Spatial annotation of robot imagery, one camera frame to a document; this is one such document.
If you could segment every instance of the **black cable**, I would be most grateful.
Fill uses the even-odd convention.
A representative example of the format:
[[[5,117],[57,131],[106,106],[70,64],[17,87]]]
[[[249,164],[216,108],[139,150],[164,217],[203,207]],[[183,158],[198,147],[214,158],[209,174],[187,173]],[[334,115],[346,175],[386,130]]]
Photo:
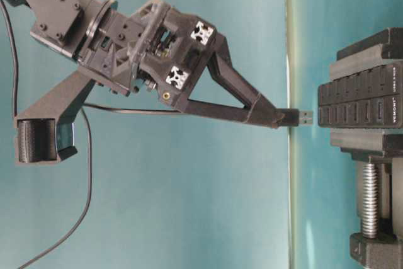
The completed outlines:
[[[7,7],[4,3],[3,0],[0,0],[0,8],[1,12],[3,13],[4,16],[4,21],[6,22],[6,28],[7,28],[7,34],[8,38],[10,39],[10,46],[11,46],[11,53],[13,55],[13,96],[11,98],[12,102],[12,112],[13,112],[13,118],[17,116],[17,102],[18,102],[18,71],[19,71],[19,66],[18,66],[18,54],[17,54],[17,48],[15,46],[15,37],[14,37],[14,32],[13,32],[13,26],[11,24],[10,20],[10,15],[8,14]]]
[[[185,115],[177,110],[136,110],[136,109],[126,109],[126,108],[113,108],[107,106],[101,106],[93,103],[84,103],[84,106],[94,108],[96,110],[103,110],[112,113],[126,113],[134,115],[160,115],[160,116],[178,116]]]
[[[84,220],[88,209],[89,209],[89,204],[91,203],[91,195],[92,195],[92,190],[93,190],[93,143],[92,143],[92,136],[91,136],[91,127],[89,125],[88,117],[86,115],[86,112],[84,109],[81,109],[82,117],[84,118],[84,122],[87,127],[87,135],[88,135],[88,192],[87,192],[87,202],[86,206],[80,215],[80,218],[78,221],[74,224],[73,228],[70,229],[70,231],[62,237],[60,240],[58,240],[53,246],[49,247],[46,249],[44,252],[40,253],[38,256],[34,257],[32,260],[27,261],[24,265],[18,267],[18,269],[24,269],[28,266],[30,266],[32,263],[36,262],[40,258],[43,258],[45,255],[59,247],[66,239],[68,239],[74,231],[80,226],[82,220]]]
[[[6,23],[7,34],[8,34],[9,40],[10,40],[11,53],[13,56],[12,112],[13,112],[13,118],[15,118],[18,114],[18,78],[19,78],[18,54],[17,54],[17,50],[16,50],[16,45],[15,45],[13,26],[11,24],[11,20],[9,17],[7,7],[3,0],[0,0],[0,8],[3,13],[5,23]],[[97,110],[113,112],[113,113],[127,113],[127,114],[139,114],[139,115],[184,115],[183,113],[174,111],[174,110],[134,110],[134,109],[132,110],[132,109],[124,109],[124,108],[110,108],[110,107],[105,107],[105,106],[96,105],[96,104],[92,104],[92,103],[85,103],[84,106],[90,107],[90,108],[95,108]],[[91,135],[91,127],[89,124],[89,120],[88,120],[88,117],[83,108],[81,109],[81,113],[84,118],[84,122],[86,124],[87,132],[88,132],[88,192],[87,192],[87,200],[86,200],[84,210],[83,210],[82,214],[80,215],[80,218],[78,219],[78,221],[74,224],[72,229],[70,229],[70,231],[65,236],[63,236],[60,240],[58,240],[53,246],[49,247],[48,249],[41,252],[36,257],[27,261],[24,265],[18,267],[18,269],[24,269],[24,268],[32,265],[34,262],[38,261],[39,259],[43,258],[47,254],[52,252],[54,249],[58,248],[62,243],[64,243],[74,233],[74,231],[76,231],[76,229],[80,226],[81,222],[84,220],[84,218],[88,212],[89,206],[91,204],[92,185],[93,185],[92,135]]]

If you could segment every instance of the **teal wall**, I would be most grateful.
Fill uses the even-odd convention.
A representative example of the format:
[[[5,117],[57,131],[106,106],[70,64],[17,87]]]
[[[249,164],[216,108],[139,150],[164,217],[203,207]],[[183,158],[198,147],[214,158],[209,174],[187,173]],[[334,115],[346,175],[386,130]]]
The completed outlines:
[[[166,0],[227,35],[235,67],[287,105],[285,0]],[[131,14],[146,0],[119,0]],[[11,11],[21,59],[20,110],[76,68],[30,36],[28,8]],[[86,196],[86,140],[58,166],[14,165],[11,58],[0,23],[0,268],[16,268],[75,223]],[[197,96],[230,102],[203,77]],[[155,93],[124,98],[95,88],[92,102],[160,108]],[[94,192],[77,232],[32,268],[261,269],[288,267],[287,129],[198,117],[119,116],[88,110]]]
[[[288,0],[293,106],[314,108],[336,52],[390,26],[403,26],[403,0]],[[329,129],[292,132],[294,268],[361,268],[349,257],[356,216],[355,165],[330,146]]]

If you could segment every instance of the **robotic arm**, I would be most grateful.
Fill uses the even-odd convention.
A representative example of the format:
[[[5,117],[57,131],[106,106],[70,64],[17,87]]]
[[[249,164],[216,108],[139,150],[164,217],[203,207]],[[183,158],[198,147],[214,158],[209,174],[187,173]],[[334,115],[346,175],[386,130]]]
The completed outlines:
[[[181,113],[278,128],[312,115],[277,109],[233,67],[226,38],[209,22],[162,0],[124,16],[115,0],[7,0],[37,20],[31,36],[78,63],[78,70],[14,119],[19,163],[54,164],[74,155],[73,122],[95,84],[128,96],[141,86]],[[205,68],[243,108],[194,101]]]

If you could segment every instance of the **bolt head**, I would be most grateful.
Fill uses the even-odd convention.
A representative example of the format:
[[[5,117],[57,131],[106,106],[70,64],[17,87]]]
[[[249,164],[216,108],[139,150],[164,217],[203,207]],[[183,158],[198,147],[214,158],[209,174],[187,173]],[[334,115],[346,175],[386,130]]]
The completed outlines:
[[[171,94],[168,92],[165,92],[162,97],[164,98],[164,100],[169,100],[171,98]]]

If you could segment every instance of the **threaded rod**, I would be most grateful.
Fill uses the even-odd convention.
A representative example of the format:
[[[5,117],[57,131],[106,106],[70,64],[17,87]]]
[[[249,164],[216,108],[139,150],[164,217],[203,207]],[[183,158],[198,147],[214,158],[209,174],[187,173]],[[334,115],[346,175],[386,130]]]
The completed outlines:
[[[361,228],[363,236],[375,239],[378,235],[378,171],[374,164],[363,167],[363,213]]]

